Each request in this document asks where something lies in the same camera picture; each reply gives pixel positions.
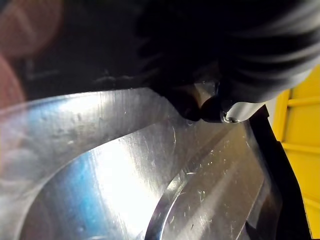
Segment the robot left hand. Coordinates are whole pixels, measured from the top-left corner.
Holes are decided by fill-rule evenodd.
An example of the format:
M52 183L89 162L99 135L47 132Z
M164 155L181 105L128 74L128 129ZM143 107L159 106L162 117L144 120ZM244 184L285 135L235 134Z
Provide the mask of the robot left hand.
M66 0L54 40L17 61L26 97L148 87L191 120L303 82L317 0Z

